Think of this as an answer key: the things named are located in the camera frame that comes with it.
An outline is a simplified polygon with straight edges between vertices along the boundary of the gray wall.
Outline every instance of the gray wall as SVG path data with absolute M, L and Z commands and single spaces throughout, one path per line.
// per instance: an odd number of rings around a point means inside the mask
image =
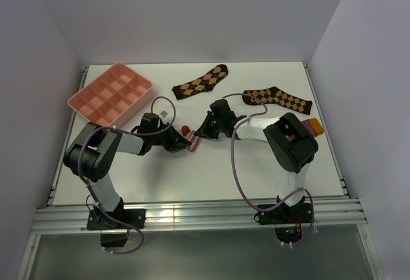
M 50 191 L 79 68 L 41 0 L 0 0 L 0 14 L 0 278 L 14 279 Z
M 310 61 L 340 0 L 43 0 L 83 63 Z
M 410 275 L 410 0 L 342 0 L 311 62 L 348 189 L 389 279 Z

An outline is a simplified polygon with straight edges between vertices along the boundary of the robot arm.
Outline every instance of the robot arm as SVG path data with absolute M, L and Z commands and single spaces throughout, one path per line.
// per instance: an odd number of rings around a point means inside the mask
M 225 99 L 214 102 L 210 108 L 195 133 L 197 136 L 217 139 L 219 133 L 224 133 L 231 138 L 234 128 L 246 119 L 244 116 L 237 118 Z M 306 171 L 318 150 L 318 144 L 294 114 L 286 113 L 270 119 L 254 117 L 238 128 L 236 139 L 269 143 L 277 162 L 286 171 L 279 190 L 280 199 L 298 188 L 304 188 Z M 301 200 L 304 200 L 304 195 L 299 192 L 292 195 L 286 205 L 291 207 Z
M 73 174 L 78 176 L 78 158 L 83 144 L 99 127 L 97 124 L 88 123 L 65 151 L 63 157 L 64 165 L 70 168 Z M 166 131 L 159 133 L 166 127 L 168 127 Z M 124 202 L 115 191 L 108 173 L 115 153 L 126 152 L 142 156 L 149 152 L 154 145 L 161 145 L 168 152 L 177 152 L 191 144 L 172 126 L 164 124 L 160 117 L 154 113 L 144 113 L 141 124 L 136 130 L 137 133 L 134 135 L 121 130 L 107 129 L 100 131 L 92 137 L 85 149 L 81 162 L 84 178 L 94 191 L 99 203 L 104 207 L 104 210 L 113 218 L 127 223 L 134 221 L 133 218 L 135 216 L 126 213 L 124 210 Z M 107 219 L 98 208 L 94 208 L 94 214 L 96 217 L 90 218 L 93 222 L 100 223 L 100 226 L 97 226 L 98 229 L 121 227 Z M 136 226 L 141 226 L 141 222 L 136 223 Z

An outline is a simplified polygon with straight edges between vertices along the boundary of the argyle sock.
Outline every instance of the argyle sock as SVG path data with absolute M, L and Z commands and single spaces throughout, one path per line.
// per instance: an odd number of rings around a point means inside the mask
M 264 104 L 278 104 L 279 106 L 303 113 L 305 115 L 310 115 L 310 109 L 313 104 L 312 101 L 305 101 L 299 97 L 287 94 L 285 91 L 277 88 L 276 86 L 262 90 L 245 90 L 243 93 L 257 97 Z M 243 95 L 242 99 L 245 104 L 260 105 L 257 100 L 251 97 Z
M 183 85 L 172 87 L 172 91 L 178 100 L 186 99 L 201 92 L 212 91 L 217 83 L 223 80 L 227 75 L 227 66 L 220 64 L 200 78 L 190 81 L 189 83 L 184 83 Z

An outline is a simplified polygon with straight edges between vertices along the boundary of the pink plastic tray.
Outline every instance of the pink plastic tray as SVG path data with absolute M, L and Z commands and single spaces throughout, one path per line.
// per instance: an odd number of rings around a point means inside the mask
M 116 63 L 73 95 L 69 106 L 90 122 L 121 128 L 153 96 L 148 79 Z

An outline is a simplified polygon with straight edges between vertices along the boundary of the sock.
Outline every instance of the sock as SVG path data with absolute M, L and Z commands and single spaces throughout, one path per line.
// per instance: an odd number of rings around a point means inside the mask
M 280 90 L 276 86 L 262 90 L 245 90 L 243 93 L 253 95 L 265 104 L 278 104 L 279 106 L 303 113 L 305 115 L 310 115 L 310 109 L 313 104 L 312 101 L 305 101 L 299 97 L 287 94 L 285 91 Z M 243 95 L 242 99 L 245 104 L 260 105 L 257 100 L 251 97 L 246 97 Z
M 314 137 L 316 137 L 318 135 L 321 135 L 325 132 L 322 125 L 320 125 L 318 119 L 316 119 L 316 118 L 303 120 L 302 124 L 307 129 L 307 131 L 309 131 L 310 135 L 312 135 Z M 295 135 L 292 135 L 292 136 L 288 137 L 289 141 L 292 141 L 293 139 L 295 139 Z
M 172 87 L 177 100 L 199 94 L 201 92 L 212 91 L 217 83 L 228 75 L 228 68 L 224 64 L 217 65 L 200 78 L 184 83 L 183 85 Z

